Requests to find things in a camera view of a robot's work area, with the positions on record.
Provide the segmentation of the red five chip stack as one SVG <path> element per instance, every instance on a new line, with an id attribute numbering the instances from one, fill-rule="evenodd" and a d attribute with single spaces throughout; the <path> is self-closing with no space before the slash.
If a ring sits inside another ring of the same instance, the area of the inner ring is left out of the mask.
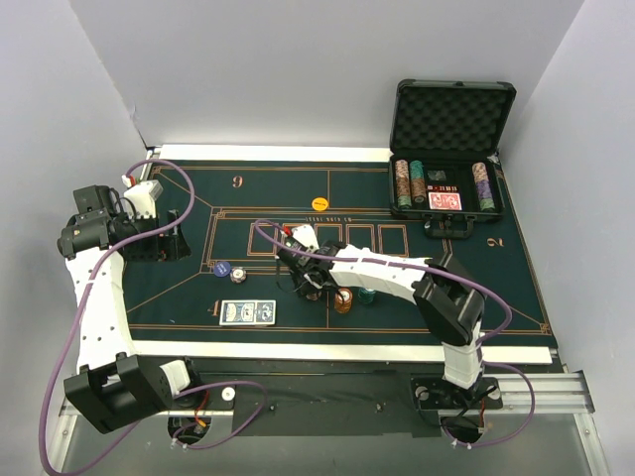
<path id="1" fill-rule="evenodd" d="M 345 314 L 352 308 L 353 294 L 350 289 L 337 290 L 333 297 L 333 308 L 336 312 Z"/>

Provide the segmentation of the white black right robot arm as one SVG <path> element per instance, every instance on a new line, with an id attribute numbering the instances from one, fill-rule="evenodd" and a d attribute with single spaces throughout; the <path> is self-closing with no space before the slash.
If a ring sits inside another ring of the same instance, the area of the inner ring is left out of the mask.
<path id="1" fill-rule="evenodd" d="M 288 237 L 277 258 L 289 268 L 303 294 L 343 288 L 370 289 L 416 306 L 428 331 L 444 350 L 445 398 L 464 406 L 479 392 L 482 374 L 480 337 L 485 297 L 440 275 L 446 263 L 397 258 L 353 245 L 328 243 L 315 252 Z"/>

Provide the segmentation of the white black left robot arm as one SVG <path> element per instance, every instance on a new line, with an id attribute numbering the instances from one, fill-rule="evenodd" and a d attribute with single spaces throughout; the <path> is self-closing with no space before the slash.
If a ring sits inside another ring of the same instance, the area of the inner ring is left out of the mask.
<path id="1" fill-rule="evenodd" d="M 125 266 L 191 253 L 177 211 L 167 213 L 170 228 L 160 229 L 156 202 L 162 191 L 155 180 L 123 194 L 106 185 L 77 189 L 77 213 L 58 240 L 81 312 L 76 373 L 64 380 L 64 393 L 101 433 L 167 411 L 173 402 L 193 408 L 204 394 L 189 358 L 159 364 L 140 355 L 127 320 Z"/>

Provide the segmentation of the purple small blind button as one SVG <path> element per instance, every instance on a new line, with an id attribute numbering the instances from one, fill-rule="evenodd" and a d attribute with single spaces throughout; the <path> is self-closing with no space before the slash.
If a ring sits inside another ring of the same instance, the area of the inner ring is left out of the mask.
<path id="1" fill-rule="evenodd" d="M 224 278 L 231 274 L 231 264 L 227 261 L 218 261 L 214 264 L 212 272 L 216 277 Z"/>

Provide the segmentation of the green chip stack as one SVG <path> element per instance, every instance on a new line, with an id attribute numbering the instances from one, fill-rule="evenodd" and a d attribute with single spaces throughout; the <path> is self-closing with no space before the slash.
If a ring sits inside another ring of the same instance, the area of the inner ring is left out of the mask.
<path id="1" fill-rule="evenodd" d="M 371 304 L 372 302 L 375 301 L 375 297 L 376 297 L 376 291 L 372 290 L 372 289 L 367 289 L 367 288 L 360 288 L 358 290 L 358 300 L 362 303 L 362 304 Z"/>

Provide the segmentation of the dark green poker mat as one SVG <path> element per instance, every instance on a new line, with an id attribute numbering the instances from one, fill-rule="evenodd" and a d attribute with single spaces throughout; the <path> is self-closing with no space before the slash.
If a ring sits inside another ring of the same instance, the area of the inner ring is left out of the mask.
<path id="1" fill-rule="evenodd" d="M 160 211 L 188 213 L 182 229 L 191 255 L 170 263 L 130 263 L 124 274 L 128 323 L 137 340 L 431 345 L 417 308 L 377 294 L 358 297 L 350 312 L 333 308 L 333 295 L 317 301 L 291 293 L 286 268 L 277 272 L 269 237 L 278 226 L 311 225 L 320 241 L 339 241 L 376 253 L 434 258 L 452 254 L 468 276 L 495 292 L 482 326 L 504 322 L 501 303 L 513 319 L 495 338 L 498 345 L 555 347 L 556 337 L 542 303 L 518 222 L 511 211 L 494 223 L 478 223 L 465 240 L 431 239 L 421 221 L 401 220 L 389 209 L 388 168 L 373 163 L 184 162 L 177 169 L 155 166 L 151 179 L 163 187 Z M 325 197 L 326 211 L 312 200 Z M 272 227 L 255 229 L 258 219 Z M 242 284 L 212 268 L 227 261 L 242 267 Z M 221 302 L 273 299 L 276 323 L 220 326 Z"/>

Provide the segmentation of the yellow round dealer button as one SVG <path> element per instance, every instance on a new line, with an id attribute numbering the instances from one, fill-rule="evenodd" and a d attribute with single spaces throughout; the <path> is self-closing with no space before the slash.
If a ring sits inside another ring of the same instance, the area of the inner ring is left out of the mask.
<path id="1" fill-rule="evenodd" d="M 329 208 L 329 202 L 325 197 L 316 197 L 312 200 L 312 209 L 314 211 L 326 211 Z"/>

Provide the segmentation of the green brown chip row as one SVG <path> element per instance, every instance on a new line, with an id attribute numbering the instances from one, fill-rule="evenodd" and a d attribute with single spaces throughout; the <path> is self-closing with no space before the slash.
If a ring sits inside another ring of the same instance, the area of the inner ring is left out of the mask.
<path id="1" fill-rule="evenodd" d="M 415 203 L 426 201 L 426 182 L 424 166 L 421 161 L 410 162 L 411 194 Z"/>

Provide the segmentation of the brown chip row in case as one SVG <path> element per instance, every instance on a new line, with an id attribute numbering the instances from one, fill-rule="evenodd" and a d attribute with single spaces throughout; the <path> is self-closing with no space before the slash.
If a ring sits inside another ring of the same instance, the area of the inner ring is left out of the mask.
<path id="1" fill-rule="evenodd" d="M 412 200 L 409 165 L 406 160 L 398 160 L 395 162 L 395 185 L 398 206 L 400 208 L 410 208 L 412 206 Z"/>

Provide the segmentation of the red card deck in case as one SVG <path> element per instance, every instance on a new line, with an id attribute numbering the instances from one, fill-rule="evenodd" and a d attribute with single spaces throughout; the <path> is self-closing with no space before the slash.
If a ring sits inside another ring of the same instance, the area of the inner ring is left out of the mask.
<path id="1" fill-rule="evenodd" d="M 462 211 L 458 192 L 430 192 L 429 207 L 431 210 Z"/>

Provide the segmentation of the black poker chip case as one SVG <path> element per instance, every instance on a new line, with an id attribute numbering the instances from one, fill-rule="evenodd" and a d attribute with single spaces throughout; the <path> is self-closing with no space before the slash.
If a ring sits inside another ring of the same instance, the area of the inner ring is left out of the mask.
<path id="1" fill-rule="evenodd" d="M 403 79 L 396 89 L 388 166 L 389 209 L 400 219 L 420 220 L 434 239 L 465 240 L 475 224 L 504 215 L 505 204 L 493 159 L 516 88 L 504 81 Z M 421 161 L 426 201 L 410 208 L 397 204 L 395 162 Z M 495 202 L 493 212 L 479 207 L 472 166 L 484 163 Z M 430 192 L 458 192 L 462 211 L 431 210 Z"/>

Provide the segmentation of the purple brown chip row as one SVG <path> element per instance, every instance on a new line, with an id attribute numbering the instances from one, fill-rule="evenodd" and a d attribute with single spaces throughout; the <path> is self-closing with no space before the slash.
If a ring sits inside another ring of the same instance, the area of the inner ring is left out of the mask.
<path id="1" fill-rule="evenodd" d="M 495 202 L 486 165 L 484 163 L 474 164 L 472 166 L 472 174 L 480 210 L 482 212 L 493 212 L 495 210 Z"/>

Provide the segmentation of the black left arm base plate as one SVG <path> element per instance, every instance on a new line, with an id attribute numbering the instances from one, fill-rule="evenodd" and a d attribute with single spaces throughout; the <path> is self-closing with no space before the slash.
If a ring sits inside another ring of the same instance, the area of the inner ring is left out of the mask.
<path id="1" fill-rule="evenodd" d="M 235 381 L 234 377 L 226 375 L 211 375 L 201 374 L 194 379 L 183 391 L 179 393 L 177 397 L 174 397 L 172 403 L 172 410 L 186 410 L 194 411 L 198 409 L 206 399 L 206 404 L 203 407 L 205 411 L 229 411 L 234 408 L 235 398 L 226 400 L 223 396 L 223 390 L 229 387 L 232 390 L 236 390 L 236 387 L 232 384 Z M 189 391 L 195 388 L 202 387 L 204 385 L 216 384 L 216 387 L 198 390 L 196 392 L 187 394 L 184 396 L 185 391 Z"/>

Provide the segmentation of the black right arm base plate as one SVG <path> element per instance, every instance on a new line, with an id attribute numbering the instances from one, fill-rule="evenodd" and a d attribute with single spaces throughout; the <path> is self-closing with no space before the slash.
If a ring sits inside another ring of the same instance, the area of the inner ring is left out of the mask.
<path id="1" fill-rule="evenodd" d="M 419 411 L 462 411 L 503 408 L 502 391 L 495 378 L 481 377 L 469 389 L 456 386 L 442 377 L 420 376 L 410 380 L 411 392 Z"/>

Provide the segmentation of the aluminium mounting rail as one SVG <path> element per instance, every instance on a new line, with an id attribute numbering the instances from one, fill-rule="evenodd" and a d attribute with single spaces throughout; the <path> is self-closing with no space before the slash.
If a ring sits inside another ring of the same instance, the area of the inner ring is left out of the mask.
<path id="1" fill-rule="evenodd" d="M 229 411 L 205 411 L 206 399 L 194 411 L 172 410 L 174 397 L 168 378 L 160 370 L 144 374 L 129 373 L 105 376 L 82 373 L 64 383 L 66 399 L 71 407 L 90 421 L 100 432 L 106 433 L 134 421 L 161 413 L 210 417 L 214 413 L 274 412 L 284 406 L 368 404 L 377 412 L 390 406 L 403 405 L 418 413 L 472 416 L 480 410 L 536 413 L 585 413 L 594 409 L 592 399 L 581 372 L 538 373 L 518 375 L 504 369 L 492 369 L 484 377 L 495 378 L 502 391 L 503 408 L 462 411 L 419 411 L 414 404 L 410 380 L 434 374 L 410 374 L 397 370 L 373 372 L 327 373 L 256 373 L 235 375 L 236 390 L 225 388 L 222 397 L 235 398 Z"/>

